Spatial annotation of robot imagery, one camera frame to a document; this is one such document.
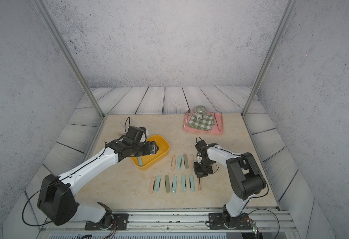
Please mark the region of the green checkered cloth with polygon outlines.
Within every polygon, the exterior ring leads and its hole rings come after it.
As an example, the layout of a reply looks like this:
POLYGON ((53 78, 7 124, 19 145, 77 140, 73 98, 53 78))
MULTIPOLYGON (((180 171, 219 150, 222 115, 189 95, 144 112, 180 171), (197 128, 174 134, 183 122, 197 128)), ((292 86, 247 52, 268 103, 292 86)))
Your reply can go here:
POLYGON ((208 114, 203 120, 196 121, 195 117, 192 115, 188 122, 188 126, 194 129, 210 131, 215 125, 214 117, 212 114, 208 114))

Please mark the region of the striped ceramic cup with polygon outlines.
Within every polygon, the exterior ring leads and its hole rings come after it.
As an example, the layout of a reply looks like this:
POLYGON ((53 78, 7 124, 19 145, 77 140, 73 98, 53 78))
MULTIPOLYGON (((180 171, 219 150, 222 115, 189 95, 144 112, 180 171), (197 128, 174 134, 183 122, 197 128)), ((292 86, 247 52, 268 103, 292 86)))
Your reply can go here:
POLYGON ((193 112, 196 121, 203 120, 207 116, 207 109, 205 106, 197 106, 193 112))

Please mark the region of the aluminium rail base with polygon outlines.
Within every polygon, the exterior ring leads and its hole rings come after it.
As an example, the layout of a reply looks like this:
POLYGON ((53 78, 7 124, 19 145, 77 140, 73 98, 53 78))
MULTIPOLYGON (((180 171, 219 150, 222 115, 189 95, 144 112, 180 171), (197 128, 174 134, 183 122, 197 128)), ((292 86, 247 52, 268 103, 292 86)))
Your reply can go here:
POLYGON ((211 230, 205 225, 209 213, 220 208, 116 210, 129 214, 124 231, 86 231, 85 222, 63 226, 43 226, 39 239, 299 239, 300 235, 288 211, 248 208, 251 230, 211 230))

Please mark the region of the pink folding fruit knife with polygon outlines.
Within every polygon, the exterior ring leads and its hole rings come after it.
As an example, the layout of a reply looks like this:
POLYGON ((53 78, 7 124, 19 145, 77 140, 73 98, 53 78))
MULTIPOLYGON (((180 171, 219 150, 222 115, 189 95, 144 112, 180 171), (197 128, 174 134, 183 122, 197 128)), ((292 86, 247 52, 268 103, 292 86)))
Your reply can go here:
POLYGON ((176 161, 177 161, 177 156, 173 155, 172 156, 172 160, 171 160, 171 165, 170 165, 170 169, 171 170, 175 170, 176 169, 176 161))

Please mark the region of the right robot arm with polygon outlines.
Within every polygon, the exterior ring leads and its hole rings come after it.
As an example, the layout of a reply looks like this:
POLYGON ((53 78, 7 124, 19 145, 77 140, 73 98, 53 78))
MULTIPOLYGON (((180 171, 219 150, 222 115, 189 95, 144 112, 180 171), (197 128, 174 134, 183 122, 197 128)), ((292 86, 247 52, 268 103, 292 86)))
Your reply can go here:
POLYGON ((252 198, 267 188, 267 182, 254 158, 249 153, 233 153, 217 143, 207 144, 204 140, 196 143, 197 161, 193 169, 198 179, 214 174, 213 164, 219 163, 228 170, 230 184, 234 194, 223 206, 222 222, 225 228, 235 229, 248 218, 244 209, 252 198))

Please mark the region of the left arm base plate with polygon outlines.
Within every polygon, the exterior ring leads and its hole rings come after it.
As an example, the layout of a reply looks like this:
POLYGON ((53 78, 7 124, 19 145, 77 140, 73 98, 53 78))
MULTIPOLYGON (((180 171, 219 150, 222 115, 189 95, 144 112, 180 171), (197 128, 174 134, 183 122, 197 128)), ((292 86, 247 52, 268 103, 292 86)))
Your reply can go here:
POLYGON ((86 231, 124 231, 127 228, 128 219, 127 213, 106 213, 98 223, 86 222, 84 229, 86 231))

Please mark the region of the teal knife in box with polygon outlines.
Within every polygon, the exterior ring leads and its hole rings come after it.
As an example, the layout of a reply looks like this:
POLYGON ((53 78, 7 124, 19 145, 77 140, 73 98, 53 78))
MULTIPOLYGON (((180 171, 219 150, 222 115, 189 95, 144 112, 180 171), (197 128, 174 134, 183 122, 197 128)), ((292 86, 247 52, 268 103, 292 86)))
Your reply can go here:
POLYGON ((139 167, 144 166, 142 158, 140 156, 138 157, 138 163, 139 163, 139 167))

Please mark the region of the right aluminium frame post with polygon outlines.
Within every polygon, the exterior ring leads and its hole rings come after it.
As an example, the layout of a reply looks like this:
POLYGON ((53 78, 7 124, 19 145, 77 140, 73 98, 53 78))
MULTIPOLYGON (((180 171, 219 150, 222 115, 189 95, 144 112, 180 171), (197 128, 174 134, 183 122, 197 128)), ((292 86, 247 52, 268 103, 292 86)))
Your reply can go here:
POLYGON ((271 41, 271 44, 269 46, 269 49, 267 51, 267 54, 264 58, 264 61, 262 63, 262 66, 260 68, 260 71, 254 81, 254 84, 252 86, 251 92, 249 94, 249 97, 247 99, 247 102, 244 106, 243 112, 242 112, 242 117, 244 118, 247 113, 250 110, 250 107, 254 101, 255 95, 257 94, 264 78, 266 75, 266 72, 271 64, 271 61, 277 51, 277 47, 279 45, 279 43, 281 42, 281 39, 285 33, 285 30, 287 28, 287 25, 290 21, 290 19, 292 18, 292 14, 295 10, 296 4, 297 4, 297 0, 289 0, 286 4, 286 8, 284 10, 284 13, 281 17, 280 23, 275 31, 275 34, 273 36, 273 39, 271 41))

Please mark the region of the pink plastic tray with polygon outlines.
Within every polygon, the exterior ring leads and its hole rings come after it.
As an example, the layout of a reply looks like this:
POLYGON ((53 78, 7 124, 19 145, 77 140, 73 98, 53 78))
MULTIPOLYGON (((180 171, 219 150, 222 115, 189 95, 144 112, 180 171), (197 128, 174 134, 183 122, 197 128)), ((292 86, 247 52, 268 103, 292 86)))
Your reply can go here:
POLYGON ((224 132, 223 117, 218 113, 207 113, 204 119, 198 120, 194 111, 184 115, 184 126, 182 129, 187 132, 222 134, 224 132))

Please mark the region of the teal folding fruit knife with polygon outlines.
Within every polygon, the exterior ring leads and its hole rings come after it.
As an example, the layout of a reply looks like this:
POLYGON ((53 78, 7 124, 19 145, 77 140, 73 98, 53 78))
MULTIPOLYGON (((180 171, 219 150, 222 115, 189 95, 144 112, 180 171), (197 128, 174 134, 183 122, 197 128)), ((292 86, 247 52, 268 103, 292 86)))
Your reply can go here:
POLYGON ((158 192, 160 189, 160 182, 161 182, 161 175, 158 175, 156 177, 155 185, 154 185, 154 191, 158 192))

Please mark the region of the left aluminium frame post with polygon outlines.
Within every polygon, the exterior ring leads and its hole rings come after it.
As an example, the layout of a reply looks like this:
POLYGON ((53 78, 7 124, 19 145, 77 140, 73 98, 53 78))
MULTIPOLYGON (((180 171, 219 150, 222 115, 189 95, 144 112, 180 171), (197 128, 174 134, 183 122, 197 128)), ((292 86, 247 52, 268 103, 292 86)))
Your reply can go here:
POLYGON ((83 91, 85 92, 86 96, 88 97, 90 103, 95 108, 97 114, 100 116, 101 119, 104 119, 105 114, 100 108, 96 98, 94 97, 92 91, 90 90, 82 72, 80 71, 75 59, 73 58, 66 42, 64 41, 61 33, 59 32, 53 18, 51 17, 44 1, 42 0, 33 0, 32 1, 36 10, 38 11, 41 19, 43 20, 45 26, 47 27, 48 31, 50 32, 51 36, 53 37, 54 41, 58 45, 61 53, 63 54, 63 57, 65 58, 67 64, 69 65, 70 69, 74 73, 77 81, 79 82, 80 86, 82 87, 83 91))

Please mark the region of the pink handled spoon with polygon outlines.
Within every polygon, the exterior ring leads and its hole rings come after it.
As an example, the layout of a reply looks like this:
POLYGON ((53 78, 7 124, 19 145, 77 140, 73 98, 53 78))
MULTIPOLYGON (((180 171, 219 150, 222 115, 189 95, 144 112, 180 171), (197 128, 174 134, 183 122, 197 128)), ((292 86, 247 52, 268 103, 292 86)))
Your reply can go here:
POLYGON ((191 114, 191 110, 187 110, 185 113, 185 120, 184 120, 184 124, 183 124, 184 128, 187 126, 188 117, 190 116, 190 114, 191 114))

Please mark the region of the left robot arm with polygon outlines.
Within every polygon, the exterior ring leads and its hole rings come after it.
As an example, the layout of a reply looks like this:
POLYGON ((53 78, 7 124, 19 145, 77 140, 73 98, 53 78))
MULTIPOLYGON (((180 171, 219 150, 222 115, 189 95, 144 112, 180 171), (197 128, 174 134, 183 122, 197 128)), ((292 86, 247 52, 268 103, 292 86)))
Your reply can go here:
POLYGON ((96 205, 79 203, 75 195, 89 181, 107 168, 126 157, 154 155, 159 146, 154 141, 125 144, 113 140, 94 157, 59 176, 53 174, 44 178, 38 198, 38 208, 56 226, 70 221, 94 223, 97 227, 108 228, 113 223, 112 210, 104 203, 96 205))

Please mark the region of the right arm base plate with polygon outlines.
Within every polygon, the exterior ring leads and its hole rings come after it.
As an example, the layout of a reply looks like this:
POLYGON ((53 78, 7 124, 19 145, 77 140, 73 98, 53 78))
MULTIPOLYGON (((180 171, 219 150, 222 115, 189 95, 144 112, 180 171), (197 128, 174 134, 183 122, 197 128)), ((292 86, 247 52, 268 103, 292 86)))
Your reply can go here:
POLYGON ((205 225, 211 230, 251 230, 252 224, 247 213, 231 217, 227 213, 209 213, 205 225))

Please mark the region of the clear plastic cup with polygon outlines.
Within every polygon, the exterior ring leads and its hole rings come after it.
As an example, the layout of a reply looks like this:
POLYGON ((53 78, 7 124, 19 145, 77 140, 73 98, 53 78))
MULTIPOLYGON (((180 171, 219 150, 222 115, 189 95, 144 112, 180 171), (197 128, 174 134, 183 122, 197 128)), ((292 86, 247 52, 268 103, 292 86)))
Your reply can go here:
POLYGON ((130 127, 131 123, 132 123, 132 119, 131 117, 126 117, 124 119, 121 120, 120 124, 122 126, 122 128, 127 131, 127 129, 130 127))

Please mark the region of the aluminium frame post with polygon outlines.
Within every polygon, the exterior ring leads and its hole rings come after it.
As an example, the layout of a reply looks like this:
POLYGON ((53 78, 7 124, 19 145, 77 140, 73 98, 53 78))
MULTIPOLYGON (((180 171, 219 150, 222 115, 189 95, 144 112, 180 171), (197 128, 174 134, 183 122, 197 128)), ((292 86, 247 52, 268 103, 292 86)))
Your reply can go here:
POLYGON ((90 90, 82 72, 80 71, 75 59, 73 58, 66 42, 64 41, 61 33, 59 32, 53 18, 51 17, 44 1, 42 0, 33 0, 32 1, 36 10, 38 11, 41 19, 43 20, 45 26, 47 27, 48 31, 50 32, 51 36, 53 37, 54 41, 58 45, 61 53, 63 54, 63 57, 65 58, 67 64, 69 65, 70 69, 74 73, 77 81, 79 82, 80 86, 82 87, 83 91, 85 92, 86 96, 88 97, 90 103, 95 108, 97 114, 100 116, 101 119, 104 119, 105 114, 100 108, 96 98, 94 97, 92 91, 90 90))
POLYGON ((242 112, 242 117, 244 118, 247 113, 250 110, 250 107, 254 101, 255 95, 257 94, 264 78, 266 75, 266 72, 271 64, 271 61, 277 51, 277 47, 279 45, 279 43, 281 42, 281 39, 285 33, 285 30, 287 28, 287 25, 290 21, 290 19, 292 18, 292 14, 295 10, 296 4, 297 4, 297 0, 289 0, 286 4, 286 8, 284 10, 284 13, 281 17, 280 23, 275 31, 275 34, 273 36, 273 39, 271 41, 271 44, 269 46, 269 49, 267 51, 267 54, 264 58, 264 61, 262 63, 262 66, 260 68, 260 71, 254 81, 254 84, 252 86, 251 92, 249 94, 249 97, 247 99, 247 102, 244 106, 243 112, 242 112))

